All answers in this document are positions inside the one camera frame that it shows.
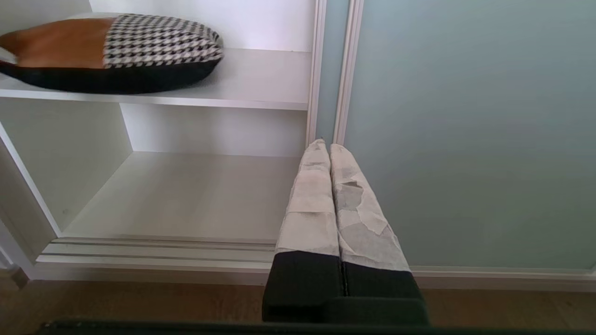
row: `white shelving unit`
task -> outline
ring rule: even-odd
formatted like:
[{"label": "white shelving unit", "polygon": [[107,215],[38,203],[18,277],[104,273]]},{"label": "white shelving unit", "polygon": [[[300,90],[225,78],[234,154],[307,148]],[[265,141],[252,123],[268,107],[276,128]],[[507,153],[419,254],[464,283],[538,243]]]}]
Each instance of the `white shelving unit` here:
[{"label": "white shelving unit", "polygon": [[266,280],[314,138],[325,0],[164,4],[3,3],[0,35],[85,12],[141,13],[205,23],[225,47],[207,79],[157,94],[61,92],[0,75],[0,172],[10,172],[0,184],[16,190],[0,190],[0,207],[33,260],[30,277],[142,269]]}]

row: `houndstooth pattern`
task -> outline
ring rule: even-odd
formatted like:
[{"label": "houndstooth pattern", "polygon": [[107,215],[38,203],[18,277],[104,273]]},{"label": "houndstooth pattern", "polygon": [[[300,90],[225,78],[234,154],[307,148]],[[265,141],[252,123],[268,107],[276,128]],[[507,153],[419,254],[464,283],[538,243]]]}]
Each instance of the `houndstooth pattern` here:
[{"label": "houndstooth pattern", "polygon": [[218,60],[219,35],[200,23],[175,17],[123,14],[104,43],[104,68],[159,66]]}]

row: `wooden floor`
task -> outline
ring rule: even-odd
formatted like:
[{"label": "wooden floor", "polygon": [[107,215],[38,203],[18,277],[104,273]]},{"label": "wooden floor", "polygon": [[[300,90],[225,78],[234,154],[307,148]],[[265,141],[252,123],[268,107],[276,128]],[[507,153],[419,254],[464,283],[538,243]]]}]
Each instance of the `wooden floor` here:
[{"label": "wooden floor", "polygon": [[[263,287],[35,281],[0,291],[0,329],[16,335],[56,318],[260,322]],[[596,294],[423,290],[437,327],[596,329]]]}]

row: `brown leather panel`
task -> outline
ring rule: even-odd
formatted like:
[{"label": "brown leather panel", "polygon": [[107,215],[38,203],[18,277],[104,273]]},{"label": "brown leather panel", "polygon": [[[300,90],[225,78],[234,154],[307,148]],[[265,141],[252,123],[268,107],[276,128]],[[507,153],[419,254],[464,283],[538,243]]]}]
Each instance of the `brown leather panel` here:
[{"label": "brown leather panel", "polygon": [[105,36],[114,18],[56,21],[0,36],[22,67],[103,69]]}]

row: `shelf board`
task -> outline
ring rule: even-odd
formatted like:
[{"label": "shelf board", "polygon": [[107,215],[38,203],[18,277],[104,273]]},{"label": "shelf board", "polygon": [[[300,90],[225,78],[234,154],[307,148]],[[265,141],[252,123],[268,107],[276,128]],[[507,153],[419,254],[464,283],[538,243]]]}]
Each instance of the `shelf board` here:
[{"label": "shelf board", "polygon": [[310,52],[224,49],[215,71],[187,89],[139,95],[82,94],[38,88],[0,75],[0,97],[307,110],[310,75]]},{"label": "shelf board", "polygon": [[136,151],[63,237],[275,243],[299,160]]}]

